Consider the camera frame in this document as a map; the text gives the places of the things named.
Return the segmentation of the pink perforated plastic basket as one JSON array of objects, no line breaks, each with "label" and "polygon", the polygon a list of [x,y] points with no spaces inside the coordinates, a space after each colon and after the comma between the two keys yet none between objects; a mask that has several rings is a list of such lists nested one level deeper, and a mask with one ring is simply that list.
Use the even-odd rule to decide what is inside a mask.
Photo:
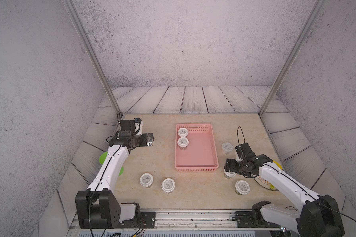
[{"label": "pink perforated plastic basket", "polygon": [[[188,130],[188,144],[179,145],[179,130]],[[219,167],[213,126],[210,123],[176,125],[175,168],[177,171],[215,171]]]}]

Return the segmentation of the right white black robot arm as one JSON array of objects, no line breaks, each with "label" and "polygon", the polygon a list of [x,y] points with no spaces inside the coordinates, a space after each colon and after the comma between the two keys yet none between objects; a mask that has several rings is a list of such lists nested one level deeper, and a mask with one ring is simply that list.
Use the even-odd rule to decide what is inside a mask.
[{"label": "right white black robot arm", "polygon": [[294,210],[278,207],[269,201],[252,206],[251,220],[262,227],[277,224],[302,237],[342,237],[345,230],[337,201],[321,196],[290,177],[266,155],[255,155],[248,143],[235,147],[239,161],[226,159],[224,169],[245,178],[261,178],[271,183],[295,206]]}]

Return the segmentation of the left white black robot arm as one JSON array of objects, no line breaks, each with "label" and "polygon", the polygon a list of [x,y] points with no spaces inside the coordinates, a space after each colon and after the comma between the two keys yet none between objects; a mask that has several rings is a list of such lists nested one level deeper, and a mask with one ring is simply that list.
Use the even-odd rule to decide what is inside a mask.
[{"label": "left white black robot arm", "polygon": [[130,152],[137,147],[153,145],[153,134],[142,133],[142,126],[141,118],[121,120],[121,129],[110,137],[107,156],[98,174],[88,188],[75,197],[81,229],[115,229],[124,221],[140,221],[139,204],[120,204],[114,191]]}]

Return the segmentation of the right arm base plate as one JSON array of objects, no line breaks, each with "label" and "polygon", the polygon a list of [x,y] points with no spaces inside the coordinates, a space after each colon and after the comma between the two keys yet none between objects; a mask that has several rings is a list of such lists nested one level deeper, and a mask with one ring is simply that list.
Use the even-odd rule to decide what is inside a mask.
[{"label": "right arm base plate", "polygon": [[261,213],[255,210],[237,211],[231,220],[237,222],[238,228],[280,228],[277,224],[265,221]]}]

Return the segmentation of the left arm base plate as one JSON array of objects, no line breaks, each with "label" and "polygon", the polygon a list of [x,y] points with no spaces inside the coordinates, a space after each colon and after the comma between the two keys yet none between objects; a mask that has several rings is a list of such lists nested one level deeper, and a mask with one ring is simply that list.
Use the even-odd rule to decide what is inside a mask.
[{"label": "left arm base plate", "polygon": [[142,211],[134,219],[120,222],[117,229],[154,229],[156,212]]}]

